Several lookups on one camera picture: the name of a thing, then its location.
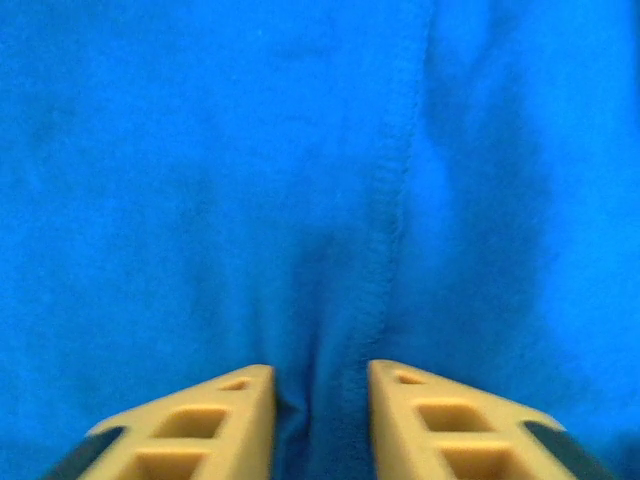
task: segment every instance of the yellow plastic part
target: yellow plastic part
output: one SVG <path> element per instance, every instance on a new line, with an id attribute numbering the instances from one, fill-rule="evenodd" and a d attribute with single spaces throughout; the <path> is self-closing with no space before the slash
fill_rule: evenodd
<path id="1" fill-rule="evenodd" d="M 127 427 L 82 480 L 267 480 L 274 372 L 251 365 L 99 423 Z"/>
<path id="2" fill-rule="evenodd" d="M 553 418 L 389 360 L 369 364 L 378 480 L 574 480 L 521 426 Z"/>

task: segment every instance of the blue cloth surface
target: blue cloth surface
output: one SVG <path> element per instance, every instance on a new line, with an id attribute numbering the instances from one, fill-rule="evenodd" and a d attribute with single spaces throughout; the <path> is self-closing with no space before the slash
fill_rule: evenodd
<path id="1" fill-rule="evenodd" d="M 366 364 L 640 479 L 638 2 L 0 2 L 0 464 L 277 372 L 277 480 L 373 478 Z"/>

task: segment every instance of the rectangular hole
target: rectangular hole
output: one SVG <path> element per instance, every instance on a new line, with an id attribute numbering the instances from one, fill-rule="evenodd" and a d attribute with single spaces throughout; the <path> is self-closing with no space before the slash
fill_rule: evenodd
<path id="1" fill-rule="evenodd" d="M 154 438 L 213 438 L 227 411 L 221 408 L 185 408 L 173 412 Z"/>
<path id="2" fill-rule="evenodd" d="M 459 480 L 536 480 L 506 448 L 451 448 L 442 454 Z"/>
<path id="3" fill-rule="evenodd" d="M 249 386 L 249 379 L 241 378 L 240 380 L 236 380 L 234 382 L 228 383 L 220 387 L 220 390 L 244 390 L 248 386 Z"/>
<path id="4" fill-rule="evenodd" d="M 464 403 L 423 404 L 418 412 L 432 432 L 490 432 L 493 429 L 475 408 Z"/>
<path id="5" fill-rule="evenodd" d="M 404 385 L 423 385 L 424 382 L 420 380 L 418 377 L 414 377 L 413 375 L 407 372 L 396 372 L 396 379 L 398 382 Z"/>
<path id="6" fill-rule="evenodd" d="M 138 453 L 116 480 L 189 480 L 203 453 Z"/>

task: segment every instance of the yellow plastic piece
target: yellow plastic piece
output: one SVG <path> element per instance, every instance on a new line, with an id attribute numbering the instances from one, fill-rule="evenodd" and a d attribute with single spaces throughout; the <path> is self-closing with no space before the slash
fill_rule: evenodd
<path id="1" fill-rule="evenodd" d="M 81 480 L 267 480 L 274 421 L 273 369 L 251 365 L 99 423 L 127 430 Z"/>
<path id="2" fill-rule="evenodd" d="M 389 360 L 369 364 L 378 480 L 574 480 L 521 426 L 553 418 Z"/>

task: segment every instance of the blue fabric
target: blue fabric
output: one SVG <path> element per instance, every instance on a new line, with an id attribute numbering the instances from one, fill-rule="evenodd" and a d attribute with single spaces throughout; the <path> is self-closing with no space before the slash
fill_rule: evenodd
<path id="1" fill-rule="evenodd" d="M 277 369 L 274 478 L 372 479 L 366 363 L 640 478 L 638 2 L 0 2 L 0 463 Z"/>

